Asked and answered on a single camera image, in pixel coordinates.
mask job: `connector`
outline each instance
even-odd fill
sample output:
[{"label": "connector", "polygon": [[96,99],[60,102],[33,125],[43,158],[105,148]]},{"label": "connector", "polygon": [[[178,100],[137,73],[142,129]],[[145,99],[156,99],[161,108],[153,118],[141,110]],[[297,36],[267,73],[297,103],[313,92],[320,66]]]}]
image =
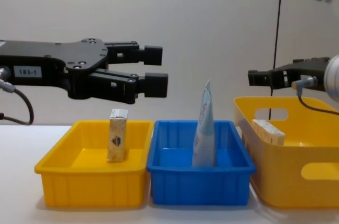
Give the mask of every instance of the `connector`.
[{"label": "connector", "polygon": [[0,89],[8,93],[14,93],[15,86],[0,79]]},{"label": "connector", "polygon": [[297,80],[292,82],[292,88],[297,90],[297,95],[302,95],[302,89],[306,87],[316,86],[318,84],[318,80],[316,77],[307,77],[301,80]]},{"label": "connector", "polygon": [[7,66],[0,67],[0,79],[6,81],[11,76],[11,71]]}]

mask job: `black cable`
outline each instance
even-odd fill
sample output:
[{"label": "black cable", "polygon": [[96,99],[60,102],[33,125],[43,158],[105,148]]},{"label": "black cable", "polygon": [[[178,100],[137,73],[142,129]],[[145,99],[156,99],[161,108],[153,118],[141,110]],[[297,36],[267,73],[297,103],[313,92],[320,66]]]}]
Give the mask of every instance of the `black cable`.
[{"label": "black cable", "polygon": [[[281,8],[281,0],[279,0],[279,3],[278,3],[278,19],[277,19],[277,21],[276,21],[275,45],[274,45],[274,58],[273,58],[273,69],[275,69],[276,49],[277,49],[277,46],[278,46],[278,34],[279,34],[279,22],[280,22],[280,8]],[[272,112],[272,109],[270,109],[269,120],[271,119],[271,112]]]},{"label": "black cable", "polygon": [[6,117],[6,116],[1,116],[0,117],[2,118],[2,120],[7,120],[7,121],[11,121],[11,122],[16,122],[16,123],[19,123],[19,124],[22,124],[22,125],[31,125],[34,121],[34,111],[33,111],[33,107],[32,107],[32,104],[31,102],[29,101],[29,99],[26,97],[26,95],[24,95],[21,91],[19,91],[18,89],[15,89],[14,90],[14,93],[16,93],[17,95],[19,95],[23,100],[24,102],[26,103],[27,107],[28,107],[28,110],[30,112],[30,120],[28,122],[24,122],[24,121],[21,121],[19,119],[16,119],[16,118],[12,118],[12,117]]},{"label": "black cable", "polygon": [[339,112],[335,112],[335,111],[331,111],[331,110],[326,110],[326,109],[318,109],[316,107],[312,107],[312,106],[309,106],[307,105],[301,98],[301,96],[298,96],[298,99],[299,99],[299,102],[307,107],[308,109],[311,109],[311,110],[314,110],[314,111],[318,111],[318,112],[323,112],[323,113],[328,113],[328,114],[335,114],[335,115],[339,115]]}]

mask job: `white box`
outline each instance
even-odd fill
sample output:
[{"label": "white box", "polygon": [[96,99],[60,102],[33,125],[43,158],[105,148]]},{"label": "white box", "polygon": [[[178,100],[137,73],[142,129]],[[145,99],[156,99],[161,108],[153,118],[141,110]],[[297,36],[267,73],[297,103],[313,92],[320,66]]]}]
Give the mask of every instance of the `white box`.
[{"label": "white box", "polygon": [[253,119],[252,126],[255,132],[266,142],[283,146],[285,133],[266,120]]},{"label": "white box", "polygon": [[122,162],[125,152],[125,134],[128,110],[113,109],[107,150],[108,162]]}]

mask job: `yellow plastic container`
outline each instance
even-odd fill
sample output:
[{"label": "yellow plastic container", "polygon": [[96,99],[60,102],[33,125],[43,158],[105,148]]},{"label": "yellow plastic container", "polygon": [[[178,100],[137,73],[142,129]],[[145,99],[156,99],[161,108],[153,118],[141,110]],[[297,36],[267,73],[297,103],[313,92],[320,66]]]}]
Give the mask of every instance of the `yellow plastic container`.
[{"label": "yellow plastic container", "polygon": [[153,122],[127,121],[125,161],[108,163],[109,121],[80,121],[35,166],[49,207],[137,207]]},{"label": "yellow plastic container", "polygon": [[[314,98],[311,106],[335,110]],[[278,208],[339,207],[339,116],[312,111],[296,97],[239,97],[235,123],[257,166],[251,184],[258,197]],[[263,141],[251,126],[259,109],[286,109],[270,122],[286,134],[283,146]]]}]

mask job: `white pouch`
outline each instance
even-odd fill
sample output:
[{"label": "white pouch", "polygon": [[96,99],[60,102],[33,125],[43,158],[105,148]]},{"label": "white pouch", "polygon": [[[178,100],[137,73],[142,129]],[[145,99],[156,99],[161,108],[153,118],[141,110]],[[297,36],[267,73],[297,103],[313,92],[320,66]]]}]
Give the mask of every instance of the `white pouch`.
[{"label": "white pouch", "polygon": [[202,96],[198,126],[193,142],[192,166],[214,167],[216,162],[211,86],[208,80]]}]

